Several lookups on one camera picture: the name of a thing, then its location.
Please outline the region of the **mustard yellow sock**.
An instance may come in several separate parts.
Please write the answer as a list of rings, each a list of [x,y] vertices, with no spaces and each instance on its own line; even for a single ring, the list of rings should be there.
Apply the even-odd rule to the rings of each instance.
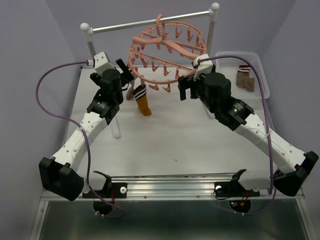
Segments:
[[[137,103],[137,107],[143,116],[151,116],[152,111],[149,108],[147,98],[147,87],[146,85],[139,85],[132,92],[134,99]]]

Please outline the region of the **pink round clip hanger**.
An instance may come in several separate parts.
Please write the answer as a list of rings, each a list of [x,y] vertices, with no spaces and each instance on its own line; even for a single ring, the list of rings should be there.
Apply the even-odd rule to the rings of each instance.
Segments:
[[[179,77],[194,72],[193,60],[206,51],[206,39],[196,27],[181,21],[164,22],[159,14],[154,25],[133,37],[128,67],[142,85],[170,92]]]

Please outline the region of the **brown striped sock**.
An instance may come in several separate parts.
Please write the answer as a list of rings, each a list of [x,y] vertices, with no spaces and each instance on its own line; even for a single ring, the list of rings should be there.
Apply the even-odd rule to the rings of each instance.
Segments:
[[[132,80],[129,82],[127,93],[126,93],[126,100],[127,101],[130,101],[134,98],[134,94],[133,94],[134,89],[135,89],[135,81]]]

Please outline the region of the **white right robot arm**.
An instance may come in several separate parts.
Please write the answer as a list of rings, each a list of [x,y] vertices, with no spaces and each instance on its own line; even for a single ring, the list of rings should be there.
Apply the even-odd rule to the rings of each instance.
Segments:
[[[319,159],[315,152],[294,147],[270,129],[252,107],[232,97],[231,81],[221,73],[201,74],[196,80],[193,76],[181,76],[178,89],[182,101],[190,90],[191,99],[199,99],[219,123],[250,141],[277,168],[268,172],[241,169],[229,182],[221,183],[221,194],[235,197],[246,191],[274,187],[286,196],[296,196]]]

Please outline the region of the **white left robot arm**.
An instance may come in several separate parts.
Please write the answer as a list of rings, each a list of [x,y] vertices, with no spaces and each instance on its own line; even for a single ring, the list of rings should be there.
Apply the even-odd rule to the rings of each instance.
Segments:
[[[134,79],[124,61],[119,58],[112,66],[105,58],[92,61],[95,72],[90,79],[99,87],[86,109],[80,123],[65,144],[53,154],[39,162],[42,187],[69,201],[74,201],[83,191],[85,182],[77,171],[84,155],[90,155],[90,145],[112,122],[120,104],[124,101],[123,87]]]

